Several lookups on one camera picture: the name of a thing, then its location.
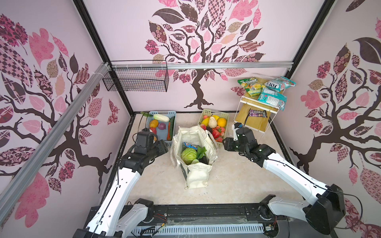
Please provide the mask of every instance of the white tote bag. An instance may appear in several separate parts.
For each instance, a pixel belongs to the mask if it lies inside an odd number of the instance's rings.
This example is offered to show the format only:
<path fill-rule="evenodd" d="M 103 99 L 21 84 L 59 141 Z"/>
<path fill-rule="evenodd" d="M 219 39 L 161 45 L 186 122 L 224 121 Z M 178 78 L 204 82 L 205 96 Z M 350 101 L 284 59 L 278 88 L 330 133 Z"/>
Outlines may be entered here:
<path fill-rule="evenodd" d="M 211 139 L 212 135 L 209 131 L 204 131 L 200 126 L 193 126 L 190 128 L 179 127 L 177 134 L 172 139 L 171 146 L 171 160 L 173 166 L 182 169 L 184 174 L 185 189 L 200 188 L 208 186 L 209 173 L 212 169 L 214 161 L 217 159 L 217 143 L 214 139 Z M 205 147 L 206 156 L 209 160 L 209 164 L 196 163 L 193 165 L 186 165 L 181 159 L 182 145 L 190 143 L 192 145 L 198 145 Z"/>

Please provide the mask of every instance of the snack bag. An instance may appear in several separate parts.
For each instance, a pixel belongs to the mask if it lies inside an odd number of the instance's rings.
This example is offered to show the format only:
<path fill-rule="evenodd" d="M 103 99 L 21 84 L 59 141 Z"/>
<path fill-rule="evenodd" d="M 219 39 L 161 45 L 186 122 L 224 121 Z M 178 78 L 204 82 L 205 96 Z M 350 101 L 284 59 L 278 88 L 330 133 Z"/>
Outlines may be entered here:
<path fill-rule="evenodd" d="M 279 107 L 283 111 L 287 97 L 268 88 L 264 88 L 258 98 L 258 101 Z"/>
<path fill-rule="evenodd" d="M 250 96 L 259 95 L 262 89 L 265 87 L 263 83 L 260 83 L 255 78 L 239 79 L 238 83 L 248 92 Z"/>
<path fill-rule="evenodd" d="M 280 92 L 285 88 L 289 88 L 291 86 L 295 87 L 296 83 L 285 77 L 277 77 L 271 81 L 266 82 L 265 85 L 273 91 Z"/>

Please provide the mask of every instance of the cabbage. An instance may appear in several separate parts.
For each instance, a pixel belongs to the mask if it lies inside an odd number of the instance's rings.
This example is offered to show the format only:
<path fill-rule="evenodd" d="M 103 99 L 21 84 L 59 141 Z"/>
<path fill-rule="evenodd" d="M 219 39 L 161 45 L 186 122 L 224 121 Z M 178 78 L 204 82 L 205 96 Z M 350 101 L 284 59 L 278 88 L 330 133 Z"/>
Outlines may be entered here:
<path fill-rule="evenodd" d="M 190 165 L 191 162 L 197 158 L 197 152 L 193 148 L 186 148 L 181 153 L 181 159 L 184 161 L 186 165 Z"/>

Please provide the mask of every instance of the wire basket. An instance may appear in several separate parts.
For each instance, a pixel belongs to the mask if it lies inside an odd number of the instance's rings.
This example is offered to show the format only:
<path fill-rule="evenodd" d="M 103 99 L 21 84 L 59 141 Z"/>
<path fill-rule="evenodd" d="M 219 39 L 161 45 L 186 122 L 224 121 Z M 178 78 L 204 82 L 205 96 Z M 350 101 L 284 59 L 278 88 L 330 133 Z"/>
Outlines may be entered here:
<path fill-rule="evenodd" d="M 123 67 L 117 65 L 113 67 L 114 71 L 107 72 L 103 77 L 107 90 L 167 92 L 169 76 L 166 61 L 149 61 L 157 66 L 128 64 Z"/>

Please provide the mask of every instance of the beige floor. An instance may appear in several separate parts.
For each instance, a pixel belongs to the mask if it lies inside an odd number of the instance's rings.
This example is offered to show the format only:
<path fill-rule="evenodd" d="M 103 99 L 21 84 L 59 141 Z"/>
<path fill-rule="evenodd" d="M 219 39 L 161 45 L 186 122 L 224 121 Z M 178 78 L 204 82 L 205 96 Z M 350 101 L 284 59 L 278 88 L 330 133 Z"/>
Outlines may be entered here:
<path fill-rule="evenodd" d="M 232 124 L 234 113 L 229 116 Z M 200 113 L 178 113 L 176 128 L 191 127 L 197 124 Z M 141 114 L 137 115 L 128 138 L 125 152 L 133 145 L 132 135 L 138 131 Z M 145 126 L 142 119 L 140 130 Z M 255 133 L 257 139 L 261 133 Z M 271 127 L 258 142 L 267 144 L 282 154 Z M 207 203 L 258 203 L 269 194 L 301 200 L 300 194 L 273 173 L 250 162 L 237 152 L 228 152 L 221 148 L 218 159 L 209 176 L 209 186 L 185 190 L 185 179 L 181 169 L 175 169 L 169 153 L 155 159 L 146 167 L 143 175 L 130 193 L 128 201 L 134 203 L 139 198 L 153 201 L 155 204 L 207 204 Z"/>

